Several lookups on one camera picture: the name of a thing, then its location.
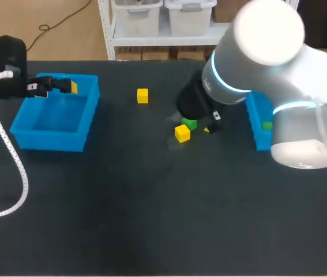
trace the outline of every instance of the coiled white cable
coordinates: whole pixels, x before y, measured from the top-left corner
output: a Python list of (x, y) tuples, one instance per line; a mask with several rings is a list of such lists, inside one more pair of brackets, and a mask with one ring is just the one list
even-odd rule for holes
[[(3, 78), (12, 78), (13, 77), (13, 72), (12, 71), (3, 71), (0, 72), (0, 79)], [(27, 198), (27, 194), (29, 192), (29, 182), (27, 179), (27, 174), (25, 171), (24, 166), (22, 165), (22, 162), (20, 160), (20, 158), (17, 155), (16, 150), (14, 149), (11, 141), (9, 140), (6, 131), (4, 130), (1, 121), (0, 121), (0, 135), (4, 141), (4, 143), (7, 146), (8, 151), (10, 152), (14, 162), (16, 163), (16, 166), (20, 172), (21, 178), (22, 178), (22, 195), (19, 199), (19, 201), (12, 206), (9, 209), (6, 209), (5, 211), (0, 212), (0, 216), (5, 216), (8, 214), (11, 214), (12, 212), (14, 212), (15, 210), (17, 210), (18, 208), (20, 208), (22, 206), (22, 204), (25, 202), (26, 198)]]

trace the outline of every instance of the black table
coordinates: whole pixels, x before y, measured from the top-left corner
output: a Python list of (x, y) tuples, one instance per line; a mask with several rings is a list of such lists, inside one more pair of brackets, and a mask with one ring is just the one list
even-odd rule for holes
[[(169, 147), (175, 95), (203, 65), (29, 63), (96, 74), (102, 96), (84, 153), (19, 151), (30, 190), (0, 218), (0, 275), (327, 274), (327, 169), (256, 152), (244, 104), (226, 108), (223, 132)], [(6, 130), (20, 105), (0, 101)], [(0, 211), (21, 190), (0, 138)]]

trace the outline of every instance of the wooden floor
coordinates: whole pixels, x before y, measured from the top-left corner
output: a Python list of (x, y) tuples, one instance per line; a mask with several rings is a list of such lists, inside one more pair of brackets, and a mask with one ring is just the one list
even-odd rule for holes
[[(53, 26), (88, 0), (0, 0), (0, 36), (22, 39), (30, 46), (38, 26)], [(39, 39), (29, 60), (67, 61), (108, 59), (97, 0)]]

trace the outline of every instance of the blue bin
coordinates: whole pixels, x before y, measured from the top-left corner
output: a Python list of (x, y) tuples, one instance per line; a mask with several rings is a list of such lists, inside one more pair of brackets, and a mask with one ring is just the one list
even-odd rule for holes
[(260, 93), (250, 92), (247, 94), (245, 104), (257, 151), (270, 150), (272, 131), (263, 130), (262, 122), (273, 121), (273, 107), (271, 102)]
[(77, 84), (78, 94), (54, 89), (47, 98), (26, 98), (10, 132), (21, 149), (82, 152), (100, 96), (98, 77), (59, 73), (37, 76), (70, 78)]

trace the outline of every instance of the green cube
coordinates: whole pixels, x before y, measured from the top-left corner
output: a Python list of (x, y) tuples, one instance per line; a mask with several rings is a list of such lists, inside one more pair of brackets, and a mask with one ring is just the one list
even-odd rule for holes
[(271, 121), (262, 122), (262, 129), (263, 130), (272, 130), (273, 129), (272, 122)]
[(198, 121), (197, 120), (190, 120), (187, 118), (183, 118), (181, 120), (182, 124), (185, 124), (186, 127), (189, 128), (190, 131), (195, 130), (198, 127)]

